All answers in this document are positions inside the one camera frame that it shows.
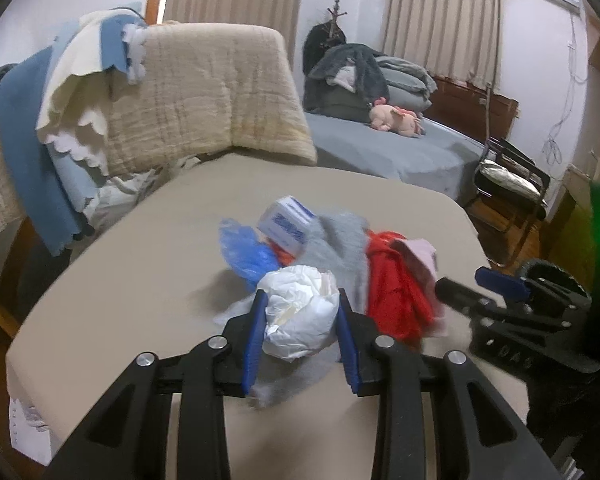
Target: red cloth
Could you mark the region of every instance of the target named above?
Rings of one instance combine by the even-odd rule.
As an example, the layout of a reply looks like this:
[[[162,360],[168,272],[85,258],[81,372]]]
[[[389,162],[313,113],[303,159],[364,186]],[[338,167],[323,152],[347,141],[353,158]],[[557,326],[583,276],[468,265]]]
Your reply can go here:
[[[367,315],[378,330],[398,340],[417,340],[422,328],[433,323],[433,309],[404,264],[402,255],[389,247],[396,233],[369,231],[366,256],[369,260]]]
[[[280,247],[270,238],[267,238],[267,242],[269,243],[269,247],[271,247],[271,250],[276,255],[276,258],[280,262],[281,266],[288,267],[296,260],[295,256],[293,256],[290,253],[287,253],[282,247]]]

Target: blue plastic bag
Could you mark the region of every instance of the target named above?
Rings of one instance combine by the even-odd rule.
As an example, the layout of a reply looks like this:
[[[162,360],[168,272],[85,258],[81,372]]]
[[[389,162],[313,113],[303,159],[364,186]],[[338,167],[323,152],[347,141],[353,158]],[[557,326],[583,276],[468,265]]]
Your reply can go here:
[[[271,247],[258,240],[252,227],[223,218],[219,231],[222,256],[233,271],[246,280],[249,292],[256,290],[267,272],[281,267]]]

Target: blue gripper pad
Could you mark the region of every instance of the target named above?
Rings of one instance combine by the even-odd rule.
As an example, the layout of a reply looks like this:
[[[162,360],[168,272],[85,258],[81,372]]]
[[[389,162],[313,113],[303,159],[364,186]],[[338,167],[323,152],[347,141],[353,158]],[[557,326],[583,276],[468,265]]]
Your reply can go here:
[[[260,363],[260,354],[262,353],[262,343],[264,341],[264,329],[267,324],[264,309],[268,304],[269,297],[266,292],[258,290],[251,305],[251,326],[248,329],[249,336],[242,354],[242,392],[245,396],[249,395],[249,391],[258,375],[258,364]]]
[[[519,278],[507,276],[487,267],[480,267],[475,271],[475,283],[497,292],[507,301],[526,301],[531,294],[525,283]]]
[[[358,349],[356,348],[355,341],[353,341],[353,335],[351,334],[347,314],[342,307],[342,301],[340,301],[338,315],[336,316],[336,335],[338,336],[338,346],[340,346],[342,366],[344,367],[347,384],[351,386],[351,391],[357,394],[360,387]]]

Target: pink stuffed pig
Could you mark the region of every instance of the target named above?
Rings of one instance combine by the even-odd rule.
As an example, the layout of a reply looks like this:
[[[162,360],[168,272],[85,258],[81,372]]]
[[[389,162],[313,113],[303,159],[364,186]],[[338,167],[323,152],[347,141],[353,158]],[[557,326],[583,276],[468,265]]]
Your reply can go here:
[[[404,137],[418,137],[421,127],[415,112],[386,104],[386,99],[379,98],[369,112],[371,127],[380,132],[395,132]]]

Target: wooden headboard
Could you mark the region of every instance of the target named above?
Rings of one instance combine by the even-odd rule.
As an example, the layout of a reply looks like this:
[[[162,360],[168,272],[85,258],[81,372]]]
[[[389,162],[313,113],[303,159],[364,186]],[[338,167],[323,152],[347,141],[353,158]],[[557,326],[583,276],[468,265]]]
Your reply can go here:
[[[484,142],[487,92],[471,85],[462,86],[446,78],[434,77],[434,79],[438,84],[438,90],[431,95],[433,104],[424,112],[424,116],[472,139]],[[491,137],[506,138],[517,112],[517,101],[492,94]]]

